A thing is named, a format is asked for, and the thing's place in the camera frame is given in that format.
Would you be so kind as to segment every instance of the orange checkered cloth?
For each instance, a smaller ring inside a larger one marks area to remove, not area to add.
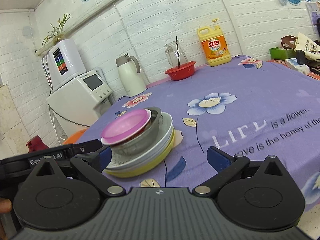
[[[289,67],[285,64],[285,61],[283,61],[283,60],[272,59],[272,60],[267,60],[267,62],[274,62],[274,63],[282,64],[282,65],[286,66],[287,68],[289,68]],[[310,72],[309,74],[307,74],[307,76],[312,77],[312,78],[320,81],[320,75],[318,75],[318,74],[315,74],[315,73]]]

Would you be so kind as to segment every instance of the power strip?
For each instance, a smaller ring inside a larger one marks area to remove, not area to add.
[[[305,64],[299,65],[295,57],[288,58],[285,60],[285,62],[286,62],[286,65],[293,70],[299,71],[300,73],[303,73],[305,75],[310,73],[309,67]]]

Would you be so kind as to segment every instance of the gray ribbed panel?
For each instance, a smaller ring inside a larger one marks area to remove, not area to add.
[[[306,240],[297,228],[260,233],[223,217],[212,200],[187,188],[133,188],[110,198],[91,221],[70,230],[42,232],[25,228],[14,240]]]

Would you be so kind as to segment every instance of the gray bowl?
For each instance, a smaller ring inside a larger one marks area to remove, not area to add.
[[[151,124],[140,135],[123,144],[111,146],[112,154],[136,155],[147,149],[156,139],[159,132],[159,120],[161,109],[158,107],[147,107],[151,111]]]

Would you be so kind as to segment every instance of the poster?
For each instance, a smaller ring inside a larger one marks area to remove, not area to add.
[[[310,15],[310,19],[313,25],[313,31],[314,33],[318,33],[317,30],[317,20],[320,18],[320,10],[318,7],[318,4],[316,2],[306,2],[308,11],[309,11],[309,15]]]

